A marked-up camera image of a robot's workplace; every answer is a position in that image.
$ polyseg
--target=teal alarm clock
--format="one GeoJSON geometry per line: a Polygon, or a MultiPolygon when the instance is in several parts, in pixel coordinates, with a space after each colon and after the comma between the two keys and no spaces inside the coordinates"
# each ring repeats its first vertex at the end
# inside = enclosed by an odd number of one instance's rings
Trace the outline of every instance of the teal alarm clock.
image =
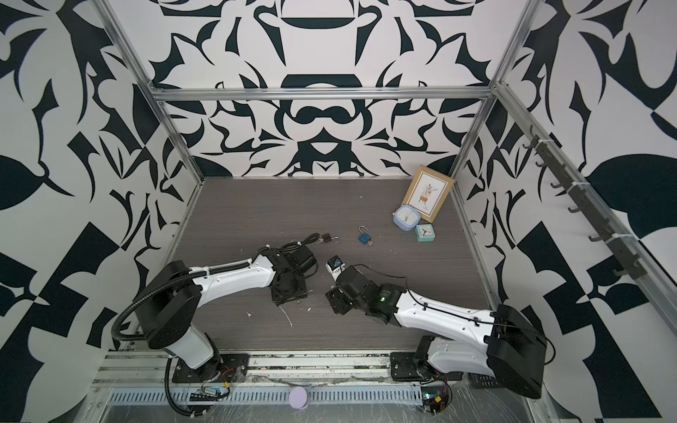
{"type": "Polygon", "coordinates": [[[416,238],[419,242],[429,242],[435,239],[435,230],[430,223],[416,225],[416,238]]]}
{"type": "Polygon", "coordinates": [[[421,214],[415,208],[404,204],[393,213],[393,222],[403,231],[410,231],[421,220],[421,214]]]}

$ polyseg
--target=picture frame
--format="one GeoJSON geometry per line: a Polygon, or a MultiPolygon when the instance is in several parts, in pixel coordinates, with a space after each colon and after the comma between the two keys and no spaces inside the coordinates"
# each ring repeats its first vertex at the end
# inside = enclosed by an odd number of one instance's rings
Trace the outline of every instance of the picture frame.
{"type": "Polygon", "coordinates": [[[409,204],[432,223],[453,185],[452,178],[420,165],[402,204],[409,204]]]}

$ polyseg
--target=black and white patterned wall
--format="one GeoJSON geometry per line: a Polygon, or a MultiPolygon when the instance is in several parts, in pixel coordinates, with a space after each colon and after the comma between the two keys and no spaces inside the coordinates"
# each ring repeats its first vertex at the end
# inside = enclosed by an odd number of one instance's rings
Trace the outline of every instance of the black and white patterned wall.
{"type": "Polygon", "coordinates": [[[0,421],[69,421],[196,183],[83,0],[0,0],[0,128],[0,421]]]}
{"type": "MultiPolygon", "coordinates": [[[[670,0],[546,0],[508,77],[580,171],[677,277],[677,29],[670,0]]],[[[677,338],[497,105],[458,178],[500,300],[556,347],[564,422],[677,418],[677,338]]],[[[552,354],[548,348],[547,359],[552,354]]]]}
{"type": "MultiPolygon", "coordinates": [[[[526,3],[110,2],[159,88],[487,85],[526,3]]],[[[191,102],[172,114],[208,176],[407,175],[448,171],[473,103],[191,102]]]]}

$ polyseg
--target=purple disc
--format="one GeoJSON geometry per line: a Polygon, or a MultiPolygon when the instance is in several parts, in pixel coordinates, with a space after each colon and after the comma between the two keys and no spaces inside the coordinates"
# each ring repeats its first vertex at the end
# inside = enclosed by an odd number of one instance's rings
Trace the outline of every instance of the purple disc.
{"type": "Polygon", "coordinates": [[[308,392],[301,386],[296,386],[289,393],[289,405],[295,409],[306,409],[308,407],[309,399],[308,392]]]}

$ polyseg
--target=gray wood grain surface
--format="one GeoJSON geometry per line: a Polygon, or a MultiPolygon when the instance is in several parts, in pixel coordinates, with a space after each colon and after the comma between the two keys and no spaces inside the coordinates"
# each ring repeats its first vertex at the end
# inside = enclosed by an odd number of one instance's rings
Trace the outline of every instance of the gray wood grain surface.
{"type": "MultiPolygon", "coordinates": [[[[409,287],[422,295],[486,308],[450,200],[433,224],[433,242],[418,242],[414,231],[404,232],[393,223],[392,212],[409,184],[409,179],[208,180],[174,256],[187,266],[237,261],[265,244],[281,246],[313,232],[329,232],[341,241],[310,246],[320,269],[307,280],[308,298],[282,305],[293,326],[272,303],[268,288],[214,300],[197,310],[193,322],[220,349],[415,348],[421,331],[379,325],[357,310],[344,316],[332,312],[324,294],[333,279],[324,263],[336,254],[348,264],[406,275],[409,287]],[[370,230],[373,246],[357,240],[360,225],[370,230]]],[[[376,274],[372,279],[403,284],[376,274]]]]}

